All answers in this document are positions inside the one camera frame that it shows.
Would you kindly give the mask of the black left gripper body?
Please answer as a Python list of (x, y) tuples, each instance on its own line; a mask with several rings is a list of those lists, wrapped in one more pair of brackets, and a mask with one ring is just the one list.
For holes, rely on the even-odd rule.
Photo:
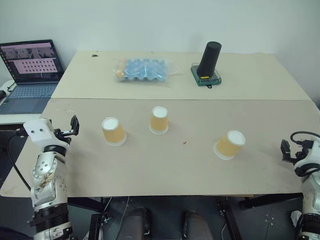
[(71, 137), (69, 136), (62, 136), (61, 131), (59, 128), (54, 129), (54, 144), (57, 146), (67, 146), (71, 143)]

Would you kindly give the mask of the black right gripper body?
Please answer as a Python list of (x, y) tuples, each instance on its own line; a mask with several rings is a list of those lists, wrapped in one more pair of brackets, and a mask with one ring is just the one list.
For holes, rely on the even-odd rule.
[(302, 147), (302, 150), (295, 153), (296, 156), (296, 162), (299, 162), (303, 159), (305, 159), (309, 153), (309, 150), (312, 149), (314, 141), (313, 140), (303, 140), (303, 141), (296, 141), (297, 145)]

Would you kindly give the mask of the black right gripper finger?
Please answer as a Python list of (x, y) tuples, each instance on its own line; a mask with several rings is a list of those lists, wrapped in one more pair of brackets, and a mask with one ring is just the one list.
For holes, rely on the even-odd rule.
[(280, 150), (283, 154), (290, 154), (291, 153), (290, 144), (287, 140), (283, 139), (281, 141)]
[(289, 152), (285, 152), (282, 154), (282, 160), (288, 163), (296, 163), (301, 160), (299, 154), (299, 152), (296, 152), (295, 157), (291, 157), (291, 154)]

